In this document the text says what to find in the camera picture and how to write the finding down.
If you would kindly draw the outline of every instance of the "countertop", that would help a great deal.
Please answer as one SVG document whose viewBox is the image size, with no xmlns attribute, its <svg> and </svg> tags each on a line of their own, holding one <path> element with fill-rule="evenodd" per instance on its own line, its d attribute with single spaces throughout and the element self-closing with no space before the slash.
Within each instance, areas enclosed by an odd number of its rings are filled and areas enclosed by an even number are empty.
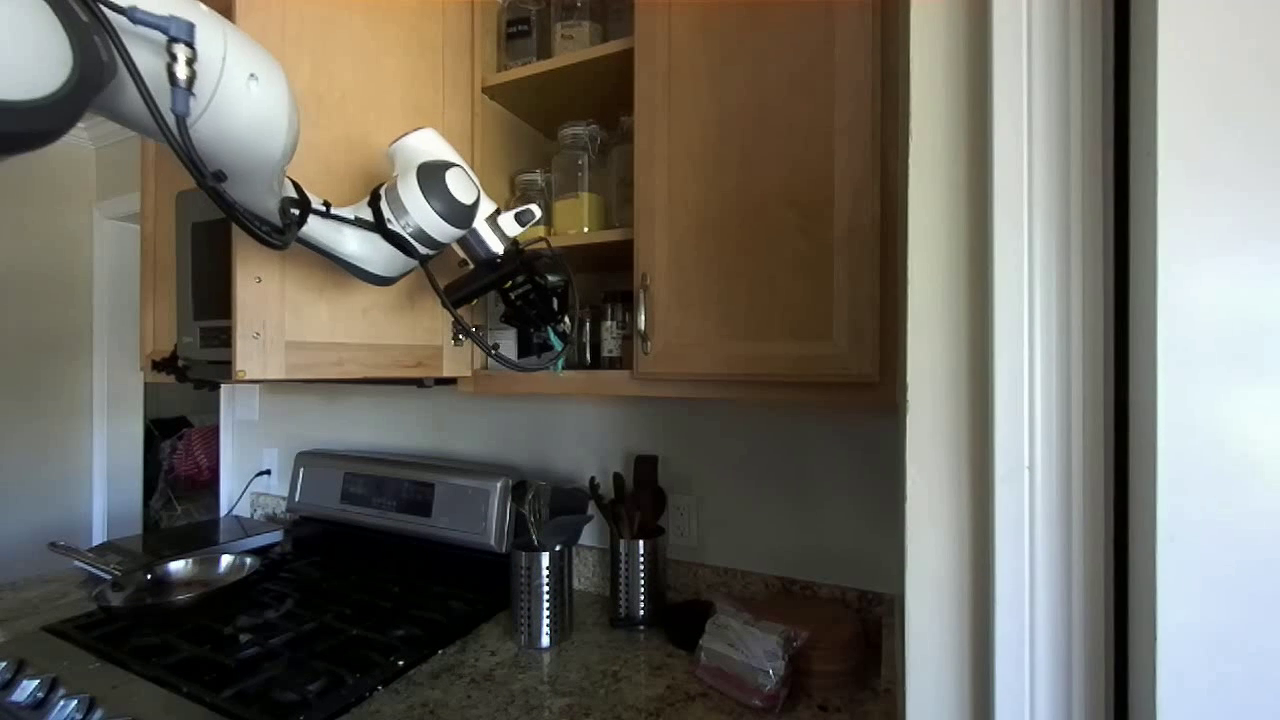
<svg viewBox="0 0 1280 720">
<path fill-rule="evenodd" d="M 78 575 L 0 584 L 0 640 L 49 618 L 82 613 Z M 882 653 L 872 673 L 834 682 L 805 682 L 784 714 L 891 720 L 895 686 L 882 678 Z M 659 630 L 611 628 L 601 591 L 577 591 L 577 630 L 552 653 L 520 648 L 513 618 L 494 614 L 467 640 L 445 648 L 393 686 L 362 701 L 350 720 L 405 714 L 754 714 L 697 678 L 697 654 Z"/>
</svg>

